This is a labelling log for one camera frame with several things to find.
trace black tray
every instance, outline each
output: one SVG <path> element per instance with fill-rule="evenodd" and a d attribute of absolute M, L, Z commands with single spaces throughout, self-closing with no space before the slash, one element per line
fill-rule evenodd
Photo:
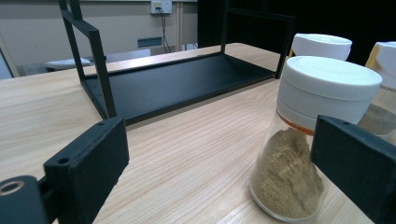
<path fill-rule="evenodd" d="M 226 1 L 219 52 L 170 63 L 142 66 L 108 73 L 99 30 L 82 19 L 78 0 L 59 0 L 64 25 L 76 62 L 81 85 L 103 119 L 123 117 L 127 125 L 233 91 L 270 77 L 279 78 L 292 40 L 294 18 L 229 7 Z M 287 23 L 276 71 L 226 55 L 229 14 Z M 91 43 L 97 76 L 84 75 L 73 26 Z"/>

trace black cable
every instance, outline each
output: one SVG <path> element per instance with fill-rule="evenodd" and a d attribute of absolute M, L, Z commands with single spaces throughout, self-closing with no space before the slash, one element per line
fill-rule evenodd
<path fill-rule="evenodd" d="M 166 24 L 165 24 L 165 16 L 164 16 L 164 13 L 163 13 L 163 9 L 162 9 L 161 7 L 160 7 L 160 13 L 161 13 L 161 19 L 162 19 L 162 21 L 163 21 L 163 48 L 165 49 L 165 52 L 168 53 L 168 51 L 166 50 L 166 47 L 165 47 L 165 43 L 166 43 L 166 46 L 168 47 L 169 53 L 170 53 L 170 52 L 172 52 L 172 51 L 171 51 L 171 49 L 169 48 L 168 41 L 166 40 L 166 36 L 165 36 L 165 27 L 166 27 Z"/>

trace spice jar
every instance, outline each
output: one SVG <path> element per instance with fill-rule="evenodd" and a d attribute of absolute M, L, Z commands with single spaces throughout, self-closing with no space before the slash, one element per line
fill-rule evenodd
<path fill-rule="evenodd" d="M 286 61 L 270 132 L 250 175 L 250 192 L 272 217 L 288 222 L 313 217 L 330 180 L 310 160 L 318 115 L 358 123 L 381 76 L 340 60 L 297 56 Z"/>
<path fill-rule="evenodd" d="M 381 88 L 359 126 L 396 145 L 396 42 L 375 43 L 366 67 L 382 77 Z"/>

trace wall socket box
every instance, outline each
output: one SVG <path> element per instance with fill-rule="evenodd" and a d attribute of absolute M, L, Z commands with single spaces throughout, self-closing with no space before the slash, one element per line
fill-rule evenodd
<path fill-rule="evenodd" d="M 150 11 L 151 14 L 172 13 L 172 1 L 151 1 Z"/>

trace wooden table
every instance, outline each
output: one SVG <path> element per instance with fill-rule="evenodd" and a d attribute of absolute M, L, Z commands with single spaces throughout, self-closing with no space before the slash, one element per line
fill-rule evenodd
<path fill-rule="evenodd" d="M 216 50 L 112 63 L 108 70 Z M 276 69 L 272 52 L 240 44 L 226 52 Z M 252 164 L 276 111 L 278 85 L 279 80 L 267 80 L 129 126 L 130 163 L 95 223 L 279 223 L 248 190 Z M 0 180 L 42 177 L 44 161 L 100 120 L 74 69 L 1 80 Z M 309 223 L 372 222 L 331 186 Z"/>

